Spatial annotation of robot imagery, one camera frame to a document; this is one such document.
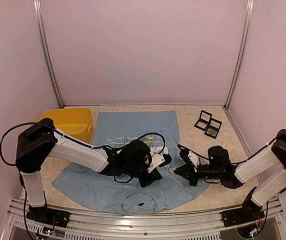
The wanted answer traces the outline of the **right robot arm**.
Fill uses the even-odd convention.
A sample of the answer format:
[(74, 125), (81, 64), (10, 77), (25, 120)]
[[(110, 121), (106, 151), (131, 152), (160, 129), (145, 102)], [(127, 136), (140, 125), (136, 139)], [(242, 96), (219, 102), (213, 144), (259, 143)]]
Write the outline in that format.
[(190, 186), (197, 186), (200, 180), (218, 180), (228, 189), (237, 189), (262, 172), (278, 167), (261, 185), (254, 187), (246, 196), (242, 206), (222, 212), (225, 227), (240, 225), (263, 219), (267, 211), (263, 206), (279, 193), (286, 190), (286, 129), (244, 161), (232, 163), (229, 152), (220, 145), (208, 149), (208, 164), (200, 162), (201, 156), (179, 146), (184, 165), (174, 174), (185, 178)]

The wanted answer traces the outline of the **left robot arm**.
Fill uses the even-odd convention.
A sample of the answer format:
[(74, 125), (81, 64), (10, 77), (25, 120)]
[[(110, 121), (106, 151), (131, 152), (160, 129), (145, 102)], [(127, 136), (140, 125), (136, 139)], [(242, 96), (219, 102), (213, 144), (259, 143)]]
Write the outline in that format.
[(28, 128), (17, 138), (15, 166), (30, 210), (44, 223), (53, 217), (47, 206), (40, 173), (47, 157), (63, 159), (109, 177), (125, 174), (137, 178), (142, 187), (162, 177), (157, 168), (165, 164), (165, 148), (151, 149), (141, 137), (121, 147), (93, 146), (56, 128), (50, 118), (27, 122), (26, 126)]

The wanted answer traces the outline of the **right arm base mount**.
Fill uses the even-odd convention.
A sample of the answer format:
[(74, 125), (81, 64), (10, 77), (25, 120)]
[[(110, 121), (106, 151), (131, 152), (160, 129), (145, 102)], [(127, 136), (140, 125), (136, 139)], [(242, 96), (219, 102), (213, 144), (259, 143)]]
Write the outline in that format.
[(265, 213), (263, 210), (252, 212), (251, 210), (245, 211), (243, 208), (236, 208), (222, 212), (224, 227), (242, 225), (245, 223), (256, 221), (259, 218), (263, 219), (264, 217)]

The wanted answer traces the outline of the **light blue printed t-shirt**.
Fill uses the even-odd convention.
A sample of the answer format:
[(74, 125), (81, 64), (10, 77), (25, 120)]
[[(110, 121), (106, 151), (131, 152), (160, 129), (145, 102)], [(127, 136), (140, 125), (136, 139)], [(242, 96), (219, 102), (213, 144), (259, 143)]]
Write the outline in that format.
[(52, 186), (78, 204), (92, 210), (113, 214), (156, 213), (171, 210), (197, 198), (209, 184), (197, 186), (174, 174), (183, 164), (179, 157), (179, 129), (175, 111), (161, 112), (100, 112), (93, 145), (117, 148), (143, 134), (143, 141), (160, 150), (166, 147), (172, 162), (158, 169), (162, 175), (147, 187), (138, 179), (123, 175), (117, 180), (89, 168), (69, 164), (52, 182)]

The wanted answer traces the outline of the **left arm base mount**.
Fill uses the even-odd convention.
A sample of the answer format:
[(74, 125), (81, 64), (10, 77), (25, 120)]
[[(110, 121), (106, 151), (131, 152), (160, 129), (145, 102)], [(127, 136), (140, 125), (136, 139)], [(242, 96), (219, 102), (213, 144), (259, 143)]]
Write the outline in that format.
[(51, 225), (53, 227), (67, 228), (70, 213), (67, 211), (46, 208), (46, 209), (29, 209), (26, 217), (29, 220)]

